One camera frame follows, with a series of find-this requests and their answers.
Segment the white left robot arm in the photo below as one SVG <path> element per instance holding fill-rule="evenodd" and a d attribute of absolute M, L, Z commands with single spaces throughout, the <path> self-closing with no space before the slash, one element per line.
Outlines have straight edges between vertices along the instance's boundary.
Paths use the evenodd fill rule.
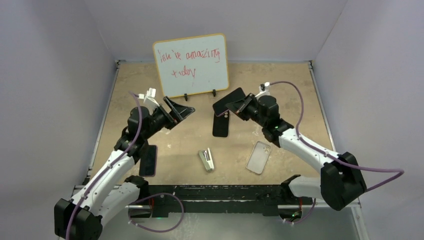
<path fill-rule="evenodd" d="M 136 101 L 127 126 L 108 160 L 94 177 L 69 200 L 61 198 L 54 206 L 54 233 L 65 240 L 97 240 L 103 228 L 130 204 L 152 203 L 162 193 L 150 194 L 149 183 L 131 175 L 114 189 L 118 180 L 132 169 L 149 151 L 148 139 L 161 129 L 171 130 L 196 110 L 163 98 L 167 112 L 156 103 L 152 113 Z"/>

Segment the pink smartphone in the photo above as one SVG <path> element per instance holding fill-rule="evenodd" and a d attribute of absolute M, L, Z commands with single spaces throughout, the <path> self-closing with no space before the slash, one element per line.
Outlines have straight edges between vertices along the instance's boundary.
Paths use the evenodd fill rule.
<path fill-rule="evenodd" d="M 243 89 L 241 87 L 236 88 L 217 102 L 212 105 L 215 116 L 220 117 L 229 111 L 226 104 L 237 102 L 246 97 Z"/>

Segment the black phone case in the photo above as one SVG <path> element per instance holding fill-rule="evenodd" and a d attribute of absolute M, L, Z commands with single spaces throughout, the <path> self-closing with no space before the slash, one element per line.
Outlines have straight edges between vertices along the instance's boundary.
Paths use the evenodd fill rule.
<path fill-rule="evenodd" d="M 224 112 L 222 115 L 213 116 L 212 135 L 214 137 L 226 138 L 229 135 L 230 115 Z"/>

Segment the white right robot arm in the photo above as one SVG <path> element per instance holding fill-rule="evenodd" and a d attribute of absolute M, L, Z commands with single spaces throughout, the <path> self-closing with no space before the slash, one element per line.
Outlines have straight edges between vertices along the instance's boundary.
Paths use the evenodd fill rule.
<path fill-rule="evenodd" d="M 367 191 L 355 156 L 337 153 L 303 137 L 280 117 L 275 97 L 249 94 L 226 107 L 240 119 L 260 125 L 267 141 L 295 154 L 319 173 L 317 178 L 294 175 L 283 181 L 280 196 L 284 202 L 292 204 L 301 197 L 321 199 L 340 211 Z"/>

